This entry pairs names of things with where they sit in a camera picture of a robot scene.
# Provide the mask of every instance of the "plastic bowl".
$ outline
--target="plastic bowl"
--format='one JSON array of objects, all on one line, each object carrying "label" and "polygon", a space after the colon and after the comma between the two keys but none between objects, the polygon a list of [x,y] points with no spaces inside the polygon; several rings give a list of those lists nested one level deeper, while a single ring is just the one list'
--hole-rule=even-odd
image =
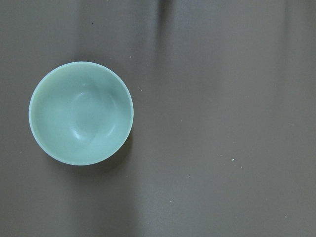
[{"label": "plastic bowl", "polygon": [[88,165],[113,155],[125,142],[134,110],[124,82],[96,63],[73,62],[48,73],[29,106],[39,146],[63,163]]}]

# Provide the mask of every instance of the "bowl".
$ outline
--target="bowl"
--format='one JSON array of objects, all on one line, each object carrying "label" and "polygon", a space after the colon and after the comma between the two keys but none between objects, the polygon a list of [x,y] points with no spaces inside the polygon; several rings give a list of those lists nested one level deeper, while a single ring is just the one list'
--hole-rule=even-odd
[{"label": "bowl", "polygon": [[51,157],[88,165],[113,155],[126,141],[134,110],[124,82],[110,69],[72,62],[48,73],[35,88],[29,122]]}]

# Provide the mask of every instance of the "light blue bowl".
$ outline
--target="light blue bowl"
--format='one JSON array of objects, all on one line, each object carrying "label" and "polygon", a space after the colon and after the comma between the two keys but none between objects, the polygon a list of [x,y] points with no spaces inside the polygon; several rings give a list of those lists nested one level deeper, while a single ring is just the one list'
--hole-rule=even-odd
[{"label": "light blue bowl", "polygon": [[88,165],[113,155],[133,124],[124,82],[96,63],[73,62],[48,73],[33,92],[29,122],[39,146],[63,163]]}]

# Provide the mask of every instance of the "bowl rim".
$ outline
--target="bowl rim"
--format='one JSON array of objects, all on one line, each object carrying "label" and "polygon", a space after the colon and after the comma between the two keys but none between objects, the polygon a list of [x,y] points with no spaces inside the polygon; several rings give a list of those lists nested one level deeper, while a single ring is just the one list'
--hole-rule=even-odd
[{"label": "bowl rim", "polygon": [[[118,147],[116,149],[114,149],[113,152],[111,153],[108,153],[108,154],[105,154],[104,157],[101,157],[100,159],[96,159],[96,160],[92,160],[92,161],[84,161],[84,162],[72,162],[72,161],[68,161],[67,159],[64,159],[60,156],[57,156],[56,154],[50,152],[44,145],[43,143],[40,141],[40,139],[37,137],[37,134],[36,132],[34,131],[34,128],[33,128],[33,119],[32,119],[32,107],[33,107],[33,103],[34,103],[34,98],[38,92],[38,90],[40,89],[41,85],[49,78],[50,75],[52,75],[53,73],[55,73],[57,70],[60,70],[64,67],[68,67],[70,65],[75,65],[75,64],[86,64],[86,65],[91,65],[91,66],[97,66],[107,72],[109,72],[110,74],[112,74],[120,83],[121,85],[123,86],[125,92],[127,93],[127,96],[128,96],[128,100],[129,100],[129,104],[130,104],[130,108],[131,108],[131,115],[130,115],[130,122],[129,122],[129,126],[128,126],[128,129],[126,131],[126,134],[124,136],[124,139],[122,139],[122,141],[120,142],[120,144],[118,145]],[[44,152],[46,152],[50,157],[62,162],[62,163],[65,163],[65,164],[70,164],[70,165],[90,165],[90,164],[96,164],[96,163],[99,163],[101,161],[104,161],[106,160],[107,158],[111,157],[114,153],[116,153],[121,147],[122,145],[125,143],[125,141],[127,140],[127,138],[129,137],[130,135],[130,132],[131,132],[131,129],[132,129],[132,125],[133,125],[133,121],[134,121],[134,106],[133,106],[133,101],[132,101],[132,97],[130,95],[130,92],[127,88],[127,86],[125,85],[125,83],[123,82],[123,80],[116,74],[114,73],[111,69],[103,66],[103,65],[100,65],[100,64],[97,64],[97,63],[93,63],[93,62],[87,62],[87,61],[76,61],[76,62],[71,62],[71,63],[66,63],[66,64],[63,64],[55,69],[53,69],[52,71],[50,71],[46,76],[44,76],[40,82],[37,84],[35,90],[33,91],[32,93],[32,96],[31,96],[31,100],[30,100],[30,104],[29,104],[29,125],[30,125],[30,128],[31,128],[31,132],[32,132],[32,135],[33,137],[35,138],[37,144],[42,148],[42,150]]]}]

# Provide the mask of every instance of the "gray tabletop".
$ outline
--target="gray tabletop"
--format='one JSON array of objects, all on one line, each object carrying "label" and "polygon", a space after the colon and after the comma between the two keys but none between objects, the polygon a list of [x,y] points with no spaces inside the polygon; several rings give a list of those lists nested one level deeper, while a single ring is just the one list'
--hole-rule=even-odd
[{"label": "gray tabletop", "polygon": [[[316,235],[315,1],[2,0],[0,21],[2,237]],[[28,124],[73,61],[134,102],[127,142],[90,166]]]}]

